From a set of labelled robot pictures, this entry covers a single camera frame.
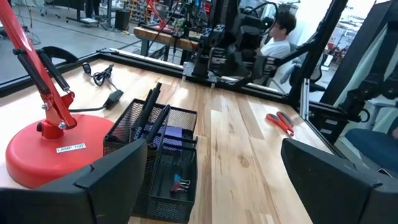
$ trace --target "workbench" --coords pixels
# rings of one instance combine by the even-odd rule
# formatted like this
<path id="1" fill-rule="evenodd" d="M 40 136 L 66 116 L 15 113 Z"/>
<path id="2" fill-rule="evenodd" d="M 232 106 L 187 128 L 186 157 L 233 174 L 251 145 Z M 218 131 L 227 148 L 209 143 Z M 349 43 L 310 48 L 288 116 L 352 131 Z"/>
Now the workbench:
<path id="1" fill-rule="evenodd" d="M 93 72 L 100 72 L 111 63 L 99 59 L 90 64 Z M 80 67 L 63 76 L 76 93 L 71 108 L 100 106 L 113 91 L 106 84 L 96 86 Z M 294 139 L 330 151 L 291 107 L 118 63 L 112 81 L 124 92 L 121 101 L 111 111 L 87 114 L 116 121 L 134 98 L 144 100 L 157 82 L 163 84 L 158 103 L 197 111 L 198 185 L 190 223 L 311 223 L 280 157 L 287 135 L 265 121 L 266 114 L 287 113 L 295 123 Z M 9 177 L 4 153 L 19 130 L 44 118 L 41 104 L 34 86 L 0 98 L 0 187 L 22 188 Z M 162 222 L 131 217 L 129 223 Z"/>
<path id="2" fill-rule="evenodd" d="M 187 60 L 187 58 L 189 58 L 190 53 L 195 51 L 198 45 L 197 41 L 188 40 L 186 38 L 179 38 L 177 39 L 177 42 L 175 42 L 175 38 L 173 38 L 170 34 L 165 34 L 161 32 L 159 36 L 157 36 L 158 31 L 146 29 L 143 27 L 135 27 L 133 33 L 138 39 L 141 40 L 141 55 L 148 56 L 150 42 L 155 41 L 156 43 L 166 45 L 164 60 L 167 61 L 167 56 L 169 55 L 170 48 L 169 46 L 174 46 L 175 44 L 176 48 L 182 49 L 180 62 L 181 65 Z"/>

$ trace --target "person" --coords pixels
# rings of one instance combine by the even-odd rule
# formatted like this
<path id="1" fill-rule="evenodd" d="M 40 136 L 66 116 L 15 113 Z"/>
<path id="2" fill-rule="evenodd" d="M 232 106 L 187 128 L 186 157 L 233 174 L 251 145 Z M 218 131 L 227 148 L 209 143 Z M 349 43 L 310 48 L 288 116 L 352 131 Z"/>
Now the person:
<path id="1" fill-rule="evenodd" d="M 290 44 L 287 36 L 296 28 L 296 18 L 289 11 L 282 11 L 275 17 L 275 24 L 269 31 L 272 37 L 267 44 L 262 42 L 258 53 L 274 58 L 283 58 L 290 53 Z"/>
<path id="2" fill-rule="evenodd" d="M 100 15 L 100 0 L 86 0 L 86 18 L 93 18 L 93 11 L 94 15 Z"/>

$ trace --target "concrete floor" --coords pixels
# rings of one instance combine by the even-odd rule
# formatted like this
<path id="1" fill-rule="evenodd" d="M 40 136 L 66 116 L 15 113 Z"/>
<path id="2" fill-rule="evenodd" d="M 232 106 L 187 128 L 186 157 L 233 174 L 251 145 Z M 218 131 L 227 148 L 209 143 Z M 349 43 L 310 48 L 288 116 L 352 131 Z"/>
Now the concrete floor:
<path id="1" fill-rule="evenodd" d="M 20 23 L 30 27 L 28 8 L 25 6 L 13 6 L 13 10 Z M 139 39 L 134 35 L 108 31 L 101 27 L 87 27 L 75 21 L 66 23 L 67 16 L 76 17 L 76 10 L 74 9 L 56 7 L 53 11 L 58 13 L 61 18 L 58 19 L 50 12 L 42 17 L 39 9 L 32 9 L 31 31 L 37 36 L 35 37 L 35 42 L 37 40 L 40 41 L 40 44 L 34 45 L 36 49 L 45 46 L 56 46 L 68 50 L 77 57 L 82 57 L 104 47 L 124 49 L 129 52 L 141 49 L 141 43 L 138 42 Z M 153 44 L 149 52 L 153 52 L 160 47 L 160 44 Z M 0 39 L 0 67 L 3 71 L 0 75 L 0 83 L 8 82 L 27 74 L 16 56 L 12 54 L 13 48 L 10 40 Z M 172 50 L 170 51 L 169 61 L 172 60 Z M 175 63 L 179 63 L 180 55 L 181 51 L 178 50 L 174 57 Z"/>

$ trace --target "desk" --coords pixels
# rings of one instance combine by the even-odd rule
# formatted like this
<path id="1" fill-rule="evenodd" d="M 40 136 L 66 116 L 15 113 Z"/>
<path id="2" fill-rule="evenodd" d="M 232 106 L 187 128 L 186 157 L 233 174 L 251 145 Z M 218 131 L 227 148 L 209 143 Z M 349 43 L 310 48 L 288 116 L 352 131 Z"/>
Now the desk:
<path id="1" fill-rule="evenodd" d="M 142 28 L 142 27 L 135 27 L 133 31 L 134 35 L 142 40 L 141 42 L 141 55 L 147 55 L 149 51 L 149 42 L 153 41 L 157 35 L 157 31 Z M 174 46 L 175 39 L 170 34 L 160 33 L 159 36 L 156 38 L 155 42 L 160 44 L 165 44 L 169 46 Z M 182 49 L 181 55 L 181 62 L 182 65 L 186 58 L 189 55 L 189 52 L 192 52 L 196 49 L 198 42 L 193 40 L 188 40 L 185 38 L 181 38 L 177 40 L 176 48 Z"/>
<path id="2" fill-rule="evenodd" d="M 91 62 L 93 72 L 110 63 Z M 101 105 L 112 92 L 96 86 L 81 68 L 64 74 L 76 93 L 71 108 Z M 90 112 L 115 121 L 133 98 L 144 100 L 157 82 L 163 83 L 158 103 L 198 112 L 198 187 L 192 224 L 311 223 L 280 157 L 286 135 L 264 121 L 266 113 L 283 111 L 295 123 L 295 139 L 329 152 L 322 140 L 289 106 L 226 90 L 183 82 L 158 73 L 115 63 L 113 83 L 125 94 L 112 111 Z M 7 174 L 4 151 L 10 139 L 27 124 L 44 118 L 34 87 L 0 99 L 0 186 L 18 187 Z M 130 224 L 162 223 L 132 217 Z"/>

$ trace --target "mesh pencil holder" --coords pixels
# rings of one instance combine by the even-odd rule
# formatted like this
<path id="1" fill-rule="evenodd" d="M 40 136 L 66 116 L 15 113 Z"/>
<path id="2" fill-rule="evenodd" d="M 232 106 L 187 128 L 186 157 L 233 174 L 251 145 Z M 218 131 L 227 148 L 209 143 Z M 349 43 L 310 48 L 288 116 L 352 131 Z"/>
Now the mesh pencil holder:
<path id="1" fill-rule="evenodd" d="M 132 135 L 136 130 L 136 121 L 142 111 L 144 103 L 145 101 L 143 100 L 134 99 L 118 118 L 105 137 L 104 156 L 132 142 Z M 164 107 L 165 105 L 155 104 L 144 130 L 141 132 L 140 138 L 145 138 Z M 141 184 L 138 198 L 132 210 L 133 216 L 146 217 L 149 204 L 149 190 L 165 134 L 170 134 L 171 136 L 181 135 L 181 137 L 192 138 L 196 121 L 196 112 L 171 107 L 169 115 L 166 117 L 162 127 L 154 138 L 153 143 L 155 144 L 156 150 L 148 150 L 147 152 L 144 180 Z"/>

